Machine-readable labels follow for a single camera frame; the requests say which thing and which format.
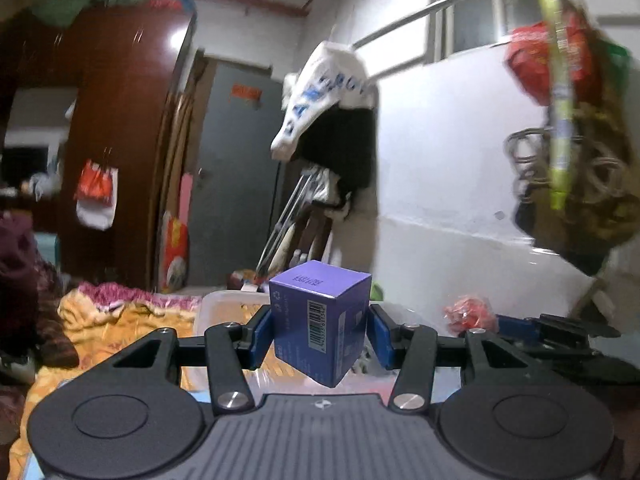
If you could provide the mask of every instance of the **window pane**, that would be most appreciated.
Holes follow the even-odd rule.
[[[495,41],[492,0],[463,0],[453,6],[453,52]]]
[[[503,0],[506,31],[510,34],[514,28],[532,25],[542,20],[538,0]]]

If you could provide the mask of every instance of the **wooden wardrobe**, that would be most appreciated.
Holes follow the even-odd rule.
[[[0,96],[17,88],[78,88],[58,198],[63,272],[148,289],[167,149],[163,116],[190,47],[193,15],[97,7],[66,29],[29,11],[3,25]],[[85,161],[102,162],[105,153],[118,168],[118,201],[113,226],[100,232],[78,222],[74,191]]]

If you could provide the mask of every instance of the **orange blanket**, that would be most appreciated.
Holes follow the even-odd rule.
[[[64,322],[66,335],[78,350],[80,365],[73,370],[42,367],[38,372],[35,384],[27,395],[20,439],[11,447],[8,480],[20,480],[30,453],[26,426],[31,410],[60,382],[73,379],[156,328],[175,328],[179,337],[193,335],[193,312],[162,312],[158,309],[152,312],[147,306],[127,303],[114,312],[103,313],[95,308],[88,297],[76,290],[62,298],[58,312]],[[186,374],[182,375],[180,386],[192,389]]]

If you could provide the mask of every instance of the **barcode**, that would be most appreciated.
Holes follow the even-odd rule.
[[[307,300],[306,321],[309,327],[309,348],[326,354],[326,305]]]

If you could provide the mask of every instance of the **red sticker on door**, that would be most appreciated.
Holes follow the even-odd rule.
[[[252,86],[245,86],[235,84],[231,88],[231,97],[239,97],[241,99],[247,99],[249,101],[259,101],[262,95],[262,90],[254,88]]]

